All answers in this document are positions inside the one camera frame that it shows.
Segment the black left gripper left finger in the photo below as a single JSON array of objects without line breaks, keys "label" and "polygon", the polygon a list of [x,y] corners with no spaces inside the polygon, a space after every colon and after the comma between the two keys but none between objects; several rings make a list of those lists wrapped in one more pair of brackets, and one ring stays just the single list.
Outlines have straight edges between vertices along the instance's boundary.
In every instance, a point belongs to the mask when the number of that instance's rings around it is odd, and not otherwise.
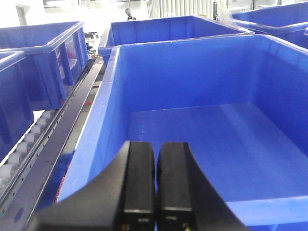
[{"label": "black left gripper left finger", "polygon": [[34,215],[28,231],[153,231],[154,153],[125,141],[110,164],[73,195]]}]

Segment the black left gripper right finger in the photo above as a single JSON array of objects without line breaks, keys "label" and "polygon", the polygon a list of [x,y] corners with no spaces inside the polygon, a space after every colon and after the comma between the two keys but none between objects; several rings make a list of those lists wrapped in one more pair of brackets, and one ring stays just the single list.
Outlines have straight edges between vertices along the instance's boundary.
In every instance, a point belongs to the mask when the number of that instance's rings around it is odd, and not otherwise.
[{"label": "black left gripper right finger", "polygon": [[160,231],[247,231],[198,166],[186,142],[165,142],[157,163]]}]

